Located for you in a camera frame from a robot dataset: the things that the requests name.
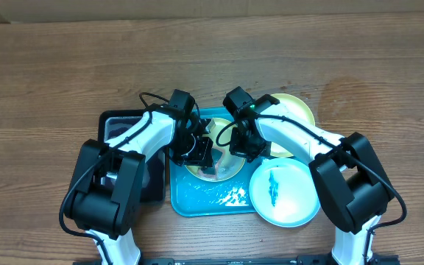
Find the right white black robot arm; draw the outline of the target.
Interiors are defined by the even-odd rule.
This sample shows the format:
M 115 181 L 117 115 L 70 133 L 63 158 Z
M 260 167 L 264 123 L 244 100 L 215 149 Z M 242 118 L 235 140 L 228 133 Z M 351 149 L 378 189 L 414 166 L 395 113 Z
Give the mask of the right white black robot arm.
M 320 207 L 336 228 L 325 263 L 398 262 L 372 252 L 374 232 L 396 192 L 365 136 L 320 129 L 269 94 L 254 99 L 229 93 L 223 105 L 235 124 L 227 142 L 233 155 L 253 161 L 276 143 L 307 169 Z

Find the yellow plate with blue stain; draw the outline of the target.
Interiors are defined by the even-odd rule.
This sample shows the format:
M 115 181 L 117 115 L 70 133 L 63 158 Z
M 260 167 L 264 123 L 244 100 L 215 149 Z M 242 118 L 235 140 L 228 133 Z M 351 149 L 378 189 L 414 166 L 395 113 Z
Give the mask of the yellow plate with blue stain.
M 235 176 L 236 174 L 239 173 L 242 166 L 244 165 L 245 159 L 240 158 L 240 157 L 235 156 L 235 155 L 231 155 L 230 151 L 228 149 L 229 146 L 217 146 L 217 144 L 215 143 L 216 137 L 219 134 L 219 132 L 226 125 L 228 125 L 230 123 L 230 121 L 228 121 L 227 119 L 222 119 L 222 118 L 212 118 L 211 123 L 212 123 L 212 129 L 210 130 L 210 133 L 204 134 L 203 136 L 209 137 L 211 140 L 214 141 L 212 149 L 213 148 L 223 148 L 223 149 L 225 149 L 226 154 L 227 154 L 227 156 L 225 158 L 225 164 L 230 167 L 230 177 L 228 178 L 228 179 L 230 179 L 231 177 L 233 177 L 233 176 Z M 221 134 L 220 140 L 229 141 L 230 137 L 231 137 L 232 129 L 233 129 L 233 127 L 227 128 Z M 186 168 L 187 168 L 187 170 L 189 170 L 189 172 L 191 174 L 193 174 L 195 177 L 199 178 L 198 175 L 197 175 L 197 171 L 200 168 L 200 166 L 186 166 Z

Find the pink sponge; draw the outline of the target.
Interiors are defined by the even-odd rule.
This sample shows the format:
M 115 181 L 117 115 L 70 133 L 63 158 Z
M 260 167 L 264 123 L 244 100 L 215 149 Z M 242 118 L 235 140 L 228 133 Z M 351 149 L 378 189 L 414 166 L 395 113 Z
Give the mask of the pink sponge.
M 218 182 L 229 178 L 230 167 L 225 164 L 225 158 L 227 156 L 225 149 L 213 148 L 211 155 L 213 158 L 212 167 L 200 167 L 197 171 L 198 177 L 211 182 Z

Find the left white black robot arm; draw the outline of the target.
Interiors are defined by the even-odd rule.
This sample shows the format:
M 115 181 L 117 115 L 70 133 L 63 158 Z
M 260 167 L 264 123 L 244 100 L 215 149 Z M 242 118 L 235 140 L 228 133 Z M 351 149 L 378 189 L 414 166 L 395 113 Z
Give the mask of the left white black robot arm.
M 86 141 L 60 206 L 61 228 L 93 239 L 101 264 L 137 264 L 141 254 L 131 227 L 146 162 L 167 146 L 172 161 L 181 166 L 211 166 L 210 126 L 211 120 L 191 107 L 151 105 L 121 135 Z

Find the light blue plate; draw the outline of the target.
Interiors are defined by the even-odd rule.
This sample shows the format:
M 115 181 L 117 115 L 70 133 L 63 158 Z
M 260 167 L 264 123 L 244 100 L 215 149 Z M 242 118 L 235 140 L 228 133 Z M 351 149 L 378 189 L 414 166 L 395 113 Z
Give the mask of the light blue plate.
M 308 166 L 291 158 L 263 162 L 252 174 L 249 192 L 259 216 L 278 227 L 305 225 L 320 209 Z

